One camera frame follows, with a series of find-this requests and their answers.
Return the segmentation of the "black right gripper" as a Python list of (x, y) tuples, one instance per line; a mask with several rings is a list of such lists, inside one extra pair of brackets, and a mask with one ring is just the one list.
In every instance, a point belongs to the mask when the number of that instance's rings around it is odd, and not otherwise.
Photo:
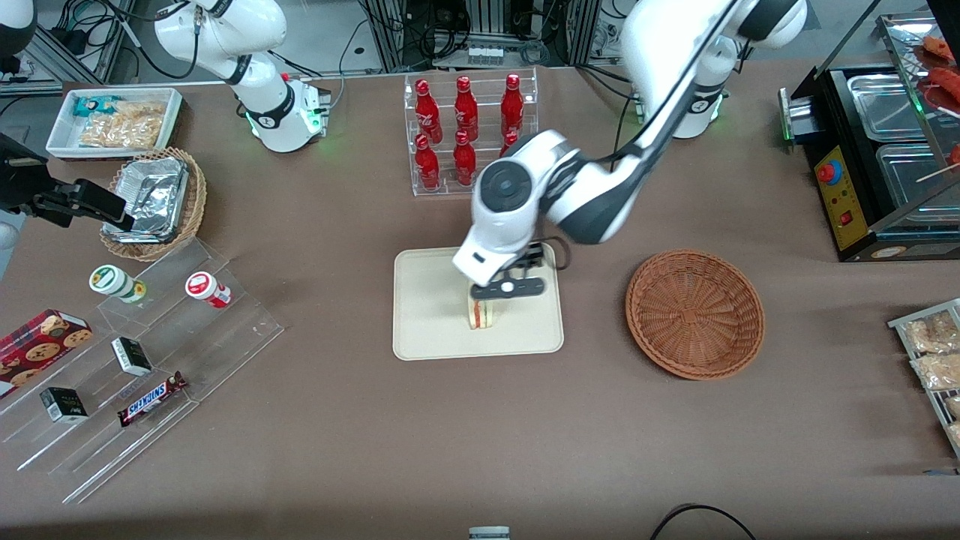
[[(46, 191), (47, 199), (34, 199)], [(1, 209), (18, 213), (31, 202), (35, 218), (61, 228), (68, 228), (74, 218), (98, 220), (125, 232), (135, 223), (125, 212), (126, 201), (96, 182), (79, 178), (52, 189), (47, 158), (1, 133)]]

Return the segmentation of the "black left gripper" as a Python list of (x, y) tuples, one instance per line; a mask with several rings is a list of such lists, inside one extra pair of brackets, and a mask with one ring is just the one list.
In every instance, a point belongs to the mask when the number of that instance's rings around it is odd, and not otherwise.
[(519, 281), (530, 277), (530, 271), (533, 268), (543, 266), (545, 259), (545, 250), (542, 243), (531, 243), (526, 250), (513, 262), (504, 265), (495, 274), (497, 281)]

